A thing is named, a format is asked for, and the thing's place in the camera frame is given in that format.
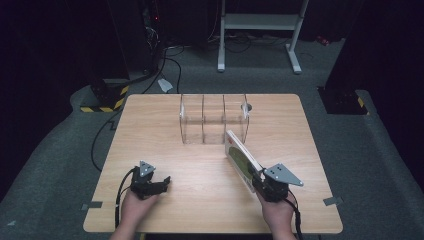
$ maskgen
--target black curtain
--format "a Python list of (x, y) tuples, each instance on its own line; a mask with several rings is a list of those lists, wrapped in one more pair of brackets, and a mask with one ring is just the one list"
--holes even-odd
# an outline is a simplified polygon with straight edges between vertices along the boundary
[(314, 41), (318, 36), (329, 42), (346, 38), (364, 0), (310, 0), (299, 38)]
[(400, 156), (424, 189), (422, 9), (419, 0), (365, 1), (325, 89), (369, 91)]
[(1, 199), (40, 141), (72, 112), (70, 96), (88, 85), (68, 42), (61, 4), (0, 4)]

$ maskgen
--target power cord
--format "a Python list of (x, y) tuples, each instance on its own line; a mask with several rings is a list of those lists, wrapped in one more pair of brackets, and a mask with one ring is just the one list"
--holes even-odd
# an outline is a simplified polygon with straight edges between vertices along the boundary
[(177, 94), (180, 94), (181, 65), (177, 61), (171, 58), (165, 58), (165, 60), (174, 62), (175, 64), (177, 64), (179, 68), (178, 79), (177, 79)]
[(183, 53), (186, 46), (181, 45), (181, 46), (168, 47), (168, 48), (166, 48), (166, 50), (177, 49), (177, 48), (181, 48), (181, 50), (177, 53), (174, 53), (174, 54), (171, 54), (171, 55), (166, 55), (166, 57), (174, 57), (174, 56), (177, 56), (177, 55)]
[(159, 75), (162, 73), (163, 68), (165, 67), (165, 56), (166, 56), (166, 51), (167, 49), (164, 50), (163, 53), (163, 61), (162, 61), (162, 66), (160, 67), (159, 71), (156, 73), (155, 78), (153, 79), (153, 81), (150, 83), (150, 85), (141, 93), (141, 94), (145, 94), (147, 91), (149, 91), (149, 89), (153, 86), (153, 83), (156, 82), (156, 80), (158, 79)]
[(94, 139), (93, 139), (93, 142), (92, 142), (92, 144), (91, 144), (91, 162), (93, 163), (93, 165), (94, 165), (94, 167), (99, 171), (99, 172), (102, 172), (102, 169), (96, 164), (96, 162), (94, 161), (94, 147), (95, 147), (95, 145), (96, 145), (96, 141), (97, 141), (97, 138), (99, 137), (99, 135), (100, 135), (100, 133), (101, 133), (101, 131), (103, 130), (103, 128), (105, 128), (105, 126), (108, 124), (108, 123), (110, 123), (111, 124), (111, 126), (110, 126), (110, 130), (111, 131), (115, 131), (116, 130), (116, 127), (115, 127), (115, 121), (112, 121), (112, 119), (114, 118), (114, 117), (116, 117), (118, 114), (120, 114), (122, 112), (122, 109), (121, 110), (119, 110), (119, 111), (117, 111), (112, 117), (110, 117), (104, 124), (103, 124), (103, 126), (99, 129), (99, 131), (97, 131), (97, 134), (96, 134), (96, 136), (94, 137)]
[(126, 82), (124, 82), (124, 83), (115, 83), (115, 84), (109, 84), (109, 85), (110, 85), (111, 87), (126, 87), (126, 86), (130, 86), (130, 85), (132, 85), (132, 84), (139, 83), (139, 82), (142, 82), (142, 81), (144, 81), (144, 80), (147, 80), (147, 79), (149, 79), (149, 78), (153, 77), (153, 75), (154, 75), (155, 73), (156, 73), (156, 72), (151, 72), (151, 73), (149, 73), (148, 75), (145, 75), (145, 76), (142, 76), (142, 77), (139, 77), (139, 78), (136, 78), (136, 79), (130, 80), (130, 81), (126, 81)]
[(244, 41), (240, 41), (240, 40), (243, 40), (243, 39), (242, 38), (235, 38), (235, 39), (233, 39), (232, 42), (235, 43), (235, 44), (247, 44), (247, 46), (245, 48), (243, 48), (242, 50), (239, 50), (239, 51), (235, 51), (235, 50), (228, 48), (227, 44), (226, 44), (225, 50), (227, 50), (231, 53), (242, 53), (242, 52), (247, 51), (252, 46), (252, 41), (246, 35), (245, 35)]
[(215, 21), (214, 21), (214, 24), (213, 24), (213, 28), (212, 28), (211, 34), (208, 37), (208, 41), (211, 39), (211, 37), (213, 36), (213, 34), (215, 32), (216, 25), (217, 25), (217, 22), (218, 22), (218, 15), (219, 15), (219, 1), (216, 1)]
[(302, 231), (300, 229), (301, 219), (300, 219), (299, 204), (297, 203), (296, 196), (294, 196), (292, 191), (290, 191), (290, 190), (288, 190), (288, 191), (294, 197), (295, 203), (292, 203), (290, 200), (287, 200), (287, 198), (285, 198), (283, 200), (293, 208), (294, 214), (295, 214), (295, 220), (294, 221), (295, 221), (295, 227), (296, 227), (296, 232), (297, 232), (297, 238), (299, 240), (303, 240), (303, 234), (302, 234)]
[(131, 169), (127, 174), (125, 174), (125, 177), (122, 179), (121, 184), (119, 185), (119, 190), (118, 190), (118, 194), (116, 195), (116, 202), (115, 202), (115, 228), (117, 228), (119, 226), (119, 208), (121, 205), (121, 196), (122, 193), (125, 192), (125, 190), (127, 190), (129, 187), (125, 188), (124, 190), (122, 190), (122, 187), (124, 186), (125, 180), (127, 180), (127, 177), (131, 174), (136, 172), (136, 167), (134, 167), (133, 169)]

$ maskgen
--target black cable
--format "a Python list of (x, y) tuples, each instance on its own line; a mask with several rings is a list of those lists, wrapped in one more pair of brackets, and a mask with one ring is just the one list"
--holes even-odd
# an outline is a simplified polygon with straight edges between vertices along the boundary
[(225, 46), (225, 50), (227, 50), (227, 51), (229, 51), (229, 52), (231, 52), (231, 53), (242, 53), (242, 52), (245, 52), (245, 51), (247, 51), (251, 46), (252, 46), (252, 41), (248, 38), (248, 37), (246, 37), (246, 41), (245, 42), (237, 42), (238, 40), (239, 40), (239, 38), (237, 38), (237, 39), (235, 39), (235, 40), (237, 40), (237, 41), (234, 41), (233, 40), (233, 42), (234, 43), (236, 43), (236, 44), (246, 44), (247, 43), (247, 46), (244, 48), (244, 49), (242, 49), (242, 50), (240, 50), (240, 51), (235, 51), (235, 50), (231, 50), (230, 48), (228, 48), (227, 47), (227, 45)]
[[(166, 48), (166, 49), (164, 49), (165, 50), (165, 52), (164, 52), (164, 57), (166, 56), (166, 51), (168, 50), (169, 48)], [(173, 55), (169, 55), (169, 56), (176, 56), (176, 55), (178, 55), (178, 54), (181, 54), (182, 52), (184, 52), (184, 46), (182, 46), (182, 50), (180, 51), (180, 52), (178, 52), (178, 53), (176, 53), (176, 54), (173, 54)], [(152, 81), (152, 83), (149, 85), (149, 87), (143, 92), (143, 93), (145, 93), (150, 87), (152, 87), (152, 85), (153, 85), (153, 83), (157, 80), (157, 78), (158, 78), (158, 76), (159, 76), (159, 74), (161, 74), (161, 72), (162, 72), (162, 70), (163, 70), (163, 66), (164, 66), (164, 64), (165, 63), (162, 63), (162, 67), (160, 68), (160, 69), (158, 69), (158, 71), (153, 71), (153, 72), (151, 72), (151, 73), (149, 73), (148, 75), (146, 75), (146, 76), (142, 76), (142, 77), (139, 77), (139, 78), (136, 78), (136, 79), (133, 79), (133, 80), (131, 80), (131, 81), (127, 81), (127, 82), (124, 82), (124, 83), (116, 83), (116, 84), (109, 84), (111, 87), (126, 87), (126, 86), (129, 86), (129, 85), (132, 85), (132, 84), (134, 84), (134, 83), (139, 83), (139, 82), (142, 82), (142, 81), (144, 81), (144, 80), (147, 80), (147, 79), (149, 79), (149, 78), (151, 78), (151, 77), (153, 77), (153, 75), (155, 75), (156, 74), (156, 77), (155, 77), (155, 79), (153, 79), (153, 81)]]
[(166, 76), (165, 76), (165, 74), (163, 74), (163, 72), (161, 72), (161, 73), (160, 73), (160, 76), (161, 76), (163, 79), (166, 79)]
[(272, 40), (271, 42), (256, 42), (255, 40), (252, 40), (252, 45), (253, 46), (277, 46), (277, 45), (281, 45), (286, 43), (290, 38), (286, 38), (284, 41), (278, 42), (278, 40), (282, 40), (284, 38), (275, 38), (274, 40)]
[(214, 43), (214, 42), (210, 42), (210, 44), (208, 44), (206, 51), (208, 52), (213, 52), (219, 49), (219, 43)]
[(128, 171), (127, 174), (125, 174), (125, 177), (122, 179), (121, 185), (119, 185), (119, 189), (118, 189), (118, 194), (116, 195), (116, 202), (115, 202), (115, 228), (117, 228), (119, 226), (119, 208), (121, 205), (121, 196), (122, 193), (127, 190), (128, 188), (125, 188), (123, 191), (122, 190), (122, 186), (125, 183), (125, 180), (127, 179), (127, 177), (131, 174), (134, 173), (136, 171), (137, 167), (134, 167), (133, 169), (131, 169), (130, 171)]
[(245, 44), (252, 41), (252, 39), (250, 39), (247, 33), (240, 32), (239, 34), (240, 34), (239, 36), (235, 36), (234, 38), (231, 38), (231, 40), (233, 40), (235, 44)]
[(310, 53), (300, 53), (300, 56), (301, 57), (308, 56), (310, 58), (310, 60), (313, 60), (314, 59), (314, 56), (312, 54), (310, 54)]
[[(294, 202), (296, 203), (296, 205), (299, 205), (297, 203), (297, 199), (296, 196), (294, 196), (294, 194), (289, 190), (289, 192), (291, 193), (291, 195), (294, 197)], [(296, 232), (297, 232), (297, 236), (299, 240), (303, 240), (303, 234), (302, 231), (300, 229), (300, 224), (301, 224), (301, 218), (300, 218), (300, 211), (299, 211), (299, 206), (296, 206), (295, 204), (293, 204), (291, 201), (287, 200), (286, 198), (283, 199), (285, 202), (287, 202), (294, 210), (294, 214), (295, 214), (295, 227), (296, 227)]]
[(94, 146), (96, 145), (96, 141), (97, 141), (97, 138), (99, 137), (99, 135), (100, 135), (100, 133), (102, 132), (102, 130), (103, 130), (103, 128), (108, 124), (108, 123), (110, 123), (111, 124), (111, 126), (110, 126), (110, 130), (116, 130), (116, 127), (115, 127), (115, 121), (112, 121), (112, 119), (114, 118), (114, 117), (116, 117), (118, 114), (120, 114), (122, 112), (122, 109), (121, 110), (119, 110), (118, 112), (116, 112), (112, 117), (110, 117), (104, 124), (103, 124), (103, 126), (99, 129), (99, 131), (97, 131), (97, 134), (96, 134), (96, 136), (94, 137), (94, 139), (93, 139), (93, 143), (91, 144), (91, 162), (93, 163), (93, 165), (94, 165), (94, 167), (99, 171), (99, 172), (102, 172), (102, 169), (99, 167), (99, 166), (97, 166), (97, 164), (96, 164), (96, 162), (94, 161)]
[(218, 15), (219, 15), (219, 1), (216, 1), (215, 21), (214, 21), (214, 24), (213, 24), (212, 32), (211, 32), (211, 34), (209, 34), (208, 41), (209, 41), (209, 39), (211, 39), (211, 37), (213, 36), (213, 33), (215, 32), (215, 28), (216, 28), (216, 25), (218, 23)]
[(167, 49), (165, 49), (164, 53), (163, 53), (163, 61), (162, 61), (162, 66), (160, 67), (159, 71), (157, 72), (155, 78), (153, 79), (153, 81), (150, 83), (150, 85), (146, 88), (146, 90), (144, 90), (141, 94), (145, 94), (152, 86), (153, 83), (156, 82), (156, 80), (158, 79), (159, 75), (162, 73), (163, 67), (165, 66), (165, 56), (166, 56), (166, 51)]
[(178, 68), (180, 69), (178, 73), (178, 79), (177, 79), (177, 94), (180, 94), (181, 65), (177, 61), (171, 58), (165, 58), (165, 60), (174, 62), (175, 64), (177, 64)]
[(167, 50), (169, 50), (169, 49), (171, 49), (171, 48), (181, 48), (181, 51), (179, 51), (179, 52), (177, 52), (177, 53), (174, 53), (174, 54), (171, 54), (171, 55), (166, 55), (166, 57), (174, 57), (174, 56), (177, 56), (177, 55), (179, 55), (179, 54), (181, 54), (181, 53), (183, 53), (184, 52), (184, 50), (185, 50), (185, 46), (184, 45), (181, 45), (181, 46), (175, 46), (175, 47), (168, 47), (167, 48)]

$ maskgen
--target wooden table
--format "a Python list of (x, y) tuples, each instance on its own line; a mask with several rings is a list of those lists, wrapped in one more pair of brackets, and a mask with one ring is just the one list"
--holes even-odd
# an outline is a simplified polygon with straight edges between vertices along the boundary
[[(323, 202), (332, 193), (299, 97), (246, 96), (253, 108), (245, 146), (263, 167), (281, 162), (304, 182), (303, 187), (291, 186), (302, 214), (302, 232), (341, 232), (337, 207)], [(156, 167), (153, 182), (171, 176), (171, 183), (138, 231), (269, 233), (256, 195), (228, 161), (224, 145), (183, 144), (180, 98), (177, 94), (128, 97), (92, 199), (102, 207), (88, 210), (86, 231), (114, 231), (119, 184), (143, 160)], [(130, 177), (124, 186), (129, 184)]]

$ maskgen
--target wire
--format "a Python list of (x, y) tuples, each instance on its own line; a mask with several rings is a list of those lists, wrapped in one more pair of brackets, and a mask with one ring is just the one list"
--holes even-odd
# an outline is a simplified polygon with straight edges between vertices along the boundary
[(125, 180), (127, 179), (127, 177), (131, 174), (134, 173), (136, 171), (137, 167), (134, 167), (133, 169), (131, 169), (130, 171), (127, 172), (127, 174), (125, 174), (125, 177), (122, 179), (121, 184), (119, 185), (119, 189), (118, 189), (118, 194), (116, 195), (116, 201), (115, 201), (115, 228), (117, 228), (119, 226), (119, 207), (121, 205), (121, 196), (122, 193), (128, 189), (125, 188), (124, 190), (122, 190), (122, 187), (124, 186)]
[[(146, 31), (148, 32), (148, 36), (147, 36), (147, 43), (150, 46), (150, 50), (154, 51), (158, 45), (159, 42), (159, 36), (158, 33), (156, 32), (155, 29), (151, 28), (151, 27), (146, 27)], [(155, 46), (152, 46), (152, 41), (155, 40)]]
[(146, 88), (146, 90), (144, 90), (141, 94), (145, 94), (152, 86), (153, 83), (156, 82), (156, 80), (158, 79), (159, 75), (162, 73), (163, 67), (165, 66), (165, 56), (166, 56), (166, 51), (167, 49), (165, 49), (164, 53), (163, 53), (163, 61), (162, 61), (162, 66), (160, 67), (159, 71), (157, 72), (155, 78), (153, 79), (153, 81), (150, 83), (150, 85)]
[(242, 50), (240, 50), (240, 51), (235, 51), (235, 50), (231, 50), (230, 48), (228, 48), (227, 46), (225, 46), (225, 49), (227, 50), (227, 51), (229, 51), (229, 52), (231, 52), (231, 53), (242, 53), (242, 52), (245, 52), (245, 51), (247, 51), (251, 46), (252, 46), (252, 41), (247, 41), (247, 46), (244, 48), (244, 49), (242, 49)]
[(171, 58), (165, 58), (165, 60), (174, 62), (175, 64), (177, 64), (179, 68), (178, 79), (177, 79), (177, 94), (180, 94), (181, 65), (177, 61)]
[(262, 43), (262, 42), (256, 42), (255, 43), (255, 41), (262, 41), (261, 38), (257, 38), (257, 39), (252, 40), (252, 42), (253, 42), (252, 45), (253, 46), (276, 46), (276, 45), (280, 45), (280, 44), (286, 43), (289, 39), (290, 38), (279, 38), (279, 37), (277, 37), (277, 38), (275, 38), (274, 40), (272, 40), (269, 43)]
[(122, 109), (120, 109), (118, 112), (116, 112), (112, 117), (110, 117), (104, 124), (103, 124), (103, 126), (99, 129), (99, 131), (97, 131), (97, 134), (96, 134), (96, 136), (94, 137), (94, 139), (93, 139), (93, 142), (92, 142), (92, 144), (91, 144), (91, 162), (93, 163), (93, 165), (94, 165), (94, 167), (99, 171), (99, 172), (102, 172), (102, 169), (96, 164), (96, 162), (94, 161), (94, 147), (95, 147), (95, 145), (96, 145), (96, 141), (97, 141), (97, 138), (99, 137), (99, 135), (100, 135), (100, 133), (101, 133), (101, 131), (103, 130), (103, 128), (108, 124), (108, 123), (110, 123), (111, 124), (111, 126), (110, 126), (110, 130), (116, 130), (116, 127), (115, 127), (115, 121), (112, 121), (112, 119), (114, 118), (114, 117), (116, 117), (118, 114), (120, 114), (122, 112)]
[(175, 54), (172, 54), (172, 55), (166, 55), (166, 56), (167, 56), (167, 57), (174, 57), (174, 56), (177, 56), (177, 55), (179, 55), (179, 54), (183, 53), (183, 52), (184, 52), (184, 50), (185, 50), (185, 46), (184, 46), (184, 45), (174, 46), (174, 47), (168, 47), (168, 48), (166, 48), (166, 50), (169, 50), (169, 49), (175, 49), (175, 48), (182, 48), (182, 50), (181, 50), (180, 52), (175, 53)]
[(161, 72), (161, 73), (160, 73), (160, 76), (161, 76), (163, 79), (166, 79), (166, 76), (165, 76), (165, 74), (163, 74), (163, 72)]
[(292, 193), (292, 191), (289, 190), (289, 193), (291, 193), (291, 195), (294, 197), (295, 204), (293, 204), (291, 201), (287, 200), (286, 198), (283, 200), (287, 202), (293, 208), (294, 214), (295, 214), (295, 227), (296, 227), (297, 236), (299, 240), (303, 240), (303, 234), (300, 229), (301, 218), (300, 218), (299, 204), (297, 203), (296, 196)]
[(314, 59), (314, 56), (312, 54), (310, 54), (310, 53), (300, 53), (300, 56), (301, 57), (308, 56), (309, 57), (309, 60), (313, 60)]
[(208, 41), (209, 41), (209, 39), (211, 39), (211, 37), (212, 37), (213, 33), (215, 32), (216, 23), (218, 22), (218, 15), (219, 15), (219, 1), (216, 1), (215, 22), (214, 22), (214, 24), (213, 24), (212, 32), (211, 32), (211, 34), (210, 34), (210, 35), (209, 35), (209, 37), (208, 37)]
[(113, 86), (113, 87), (126, 87), (126, 86), (132, 85), (134, 83), (138, 83), (138, 82), (142, 82), (144, 80), (147, 80), (147, 79), (151, 78), (155, 73), (156, 72), (153, 71), (146, 76), (142, 76), (142, 77), (139, 77), (139, 78), (136, 78), (136, 79), (133, 79), (131, 81), (124, 82), (124, 83), (111, 84), (111, 86)]

